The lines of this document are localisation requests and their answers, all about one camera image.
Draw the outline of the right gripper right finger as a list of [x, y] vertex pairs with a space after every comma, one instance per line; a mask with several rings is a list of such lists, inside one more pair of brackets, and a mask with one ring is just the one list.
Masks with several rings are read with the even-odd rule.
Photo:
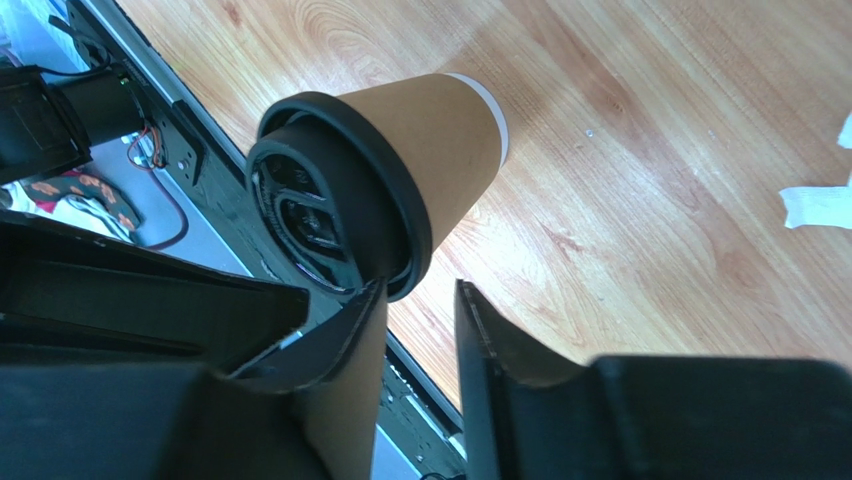
[[469, 478], [572, 478], [570, 416], [559, 390], [583, 366], [516, 326], [464, 280], [455, 285], [455, 335]]

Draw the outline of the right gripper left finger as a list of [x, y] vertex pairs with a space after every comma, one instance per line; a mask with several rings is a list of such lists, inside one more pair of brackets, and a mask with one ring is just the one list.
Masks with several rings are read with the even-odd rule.
[[387, 287], [368, 282], [327, 320], [241, 367], [231, 378], [263, 393], [289, 394], [354, 376], [357, 386], [380, 377], [385, 356]]

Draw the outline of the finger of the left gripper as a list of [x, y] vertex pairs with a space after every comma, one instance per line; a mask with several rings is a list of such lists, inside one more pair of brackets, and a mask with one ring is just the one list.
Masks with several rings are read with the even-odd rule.
[[298, 287], [1, 215], [5, 364], [189, 361], [233, 372], [297, 330], [308, 310]]

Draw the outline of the black plastic cup lid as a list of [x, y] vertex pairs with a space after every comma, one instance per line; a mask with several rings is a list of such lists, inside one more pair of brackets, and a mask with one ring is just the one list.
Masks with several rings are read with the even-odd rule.
[[343, 100], [302, 92], [272, 104], [245, 182], [281, 254], [320, 291], [343, 298], [385, 279], [396, 301], [425, 277], [432, 226], [413, 175]]

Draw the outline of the brown paper coffee cup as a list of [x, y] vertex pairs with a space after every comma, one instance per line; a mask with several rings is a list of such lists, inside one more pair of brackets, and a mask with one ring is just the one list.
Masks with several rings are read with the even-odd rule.
[[509, 152], [496, 97], [460, 73], [428, 74], [338, 97], [368, 120], [405, 164], [438, 247], [493, 183]]

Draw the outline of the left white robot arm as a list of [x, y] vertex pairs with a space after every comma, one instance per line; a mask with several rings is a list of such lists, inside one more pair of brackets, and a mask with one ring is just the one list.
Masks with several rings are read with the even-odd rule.
[[[1, 71], [1, 179], [48, 180], [144, 119], [111, 72], [47, 83]], [[1, 214], [5, 363], [198, 361], [233, 377], [274, 373], [308, 315], [305, 290], [233, 276], [37, 215]]]

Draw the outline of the bundle of white wrapped straws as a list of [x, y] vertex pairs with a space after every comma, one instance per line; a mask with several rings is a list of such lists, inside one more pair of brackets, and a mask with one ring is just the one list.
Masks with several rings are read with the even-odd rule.
[[784, 226], [851, 229], [851, 177], [840, 186], [789, 187], [779, 192], [786, 211]]

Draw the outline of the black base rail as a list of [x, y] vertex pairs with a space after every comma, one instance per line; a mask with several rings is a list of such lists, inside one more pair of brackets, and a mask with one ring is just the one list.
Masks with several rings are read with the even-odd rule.
[[[94, 38], [135, 81], [157, 128], [166, 173], [233, 258], [231, 271], [306, 286], [260, 231], [244, 190], [245, 156], [115, 1], [67, 1], [69, 23]], [[462, 419], [393, 333], [379, 403], [376, 479], [462, 479]]]

